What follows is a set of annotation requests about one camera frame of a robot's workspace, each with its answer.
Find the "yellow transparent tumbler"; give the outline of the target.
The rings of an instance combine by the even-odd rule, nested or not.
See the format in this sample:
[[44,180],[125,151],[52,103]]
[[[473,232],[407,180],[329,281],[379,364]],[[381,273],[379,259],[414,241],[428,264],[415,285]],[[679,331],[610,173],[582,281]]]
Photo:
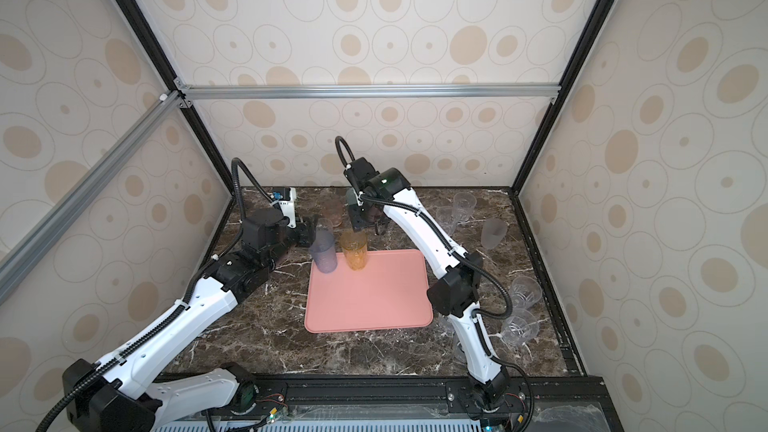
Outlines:
[[347,265],[351,270],[362,270],[367,264],[368,237],[365,231],[346,230],[340,244]]

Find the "pink transparent cup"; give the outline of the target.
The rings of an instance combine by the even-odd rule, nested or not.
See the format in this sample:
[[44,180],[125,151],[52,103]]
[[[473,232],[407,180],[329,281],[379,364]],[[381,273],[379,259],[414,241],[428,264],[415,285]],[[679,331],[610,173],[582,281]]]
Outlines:
[[343,225],[345,214],[345,205],[340,199],[334,198],[323,203],[323,216],[335,229],[338,229]]

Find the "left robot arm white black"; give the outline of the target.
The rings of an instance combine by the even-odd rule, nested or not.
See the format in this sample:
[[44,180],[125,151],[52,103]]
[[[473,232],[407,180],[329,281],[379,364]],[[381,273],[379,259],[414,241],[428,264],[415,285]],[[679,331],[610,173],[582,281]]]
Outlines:
[[152,431],[209,409],[248,410],[257,386],[236,363],[170,382],[156,378],[203,331],[266,283],[292,249],[310,247],[317,222],[275,207],[243,216],[229,248],[201,267],[171,308],[98,361],[80,359],[65,370],[64,396],[38,430],[48,430],[60,414],[79,431]]

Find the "green frosted tumbler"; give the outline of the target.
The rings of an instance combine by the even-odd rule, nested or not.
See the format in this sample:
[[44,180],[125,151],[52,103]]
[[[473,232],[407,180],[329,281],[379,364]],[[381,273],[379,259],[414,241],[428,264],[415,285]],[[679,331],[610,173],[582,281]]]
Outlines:
[[354,225],[360,216],[360,206],[357,203],[357,194],[352,187],[349,187],[345,193],[346,211],[350,220],[350,224]]

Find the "grey frosted tumbler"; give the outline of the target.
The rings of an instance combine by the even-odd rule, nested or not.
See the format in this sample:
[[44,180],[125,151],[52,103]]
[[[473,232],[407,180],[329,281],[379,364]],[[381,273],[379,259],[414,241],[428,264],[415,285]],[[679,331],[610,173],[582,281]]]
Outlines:
[[309,247],[312,260],[321,273],[332,273],[338,266],[334,234],[327,229],[317,229]]

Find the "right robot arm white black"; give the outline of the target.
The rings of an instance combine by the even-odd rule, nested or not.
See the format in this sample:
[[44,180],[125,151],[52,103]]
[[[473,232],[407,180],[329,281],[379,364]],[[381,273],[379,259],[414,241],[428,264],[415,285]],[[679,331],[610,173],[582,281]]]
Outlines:
[[511,383],[510,366],[497,357],[484,320],[513,312],[509,292],[482,266],[482,257],[453,240],[423,206],[403,174],[379,172],[364,159],[344,166],[355,192],[353,226],[373,225],[384,215],[398,225],[429,264],[436,282],[427,290],[433,309],[448,318],[465,355],[474,400],[484,410],[500,406]]

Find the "pink plastic tray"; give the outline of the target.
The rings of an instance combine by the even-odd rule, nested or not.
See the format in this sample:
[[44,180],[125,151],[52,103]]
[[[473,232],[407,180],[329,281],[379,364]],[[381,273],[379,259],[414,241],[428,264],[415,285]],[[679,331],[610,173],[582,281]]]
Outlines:
[[415,249],[371,251],[366,267],[337,255],[330,273],[311,268],[304,325],[319,333],[422,328],[433,320],[426,261]]

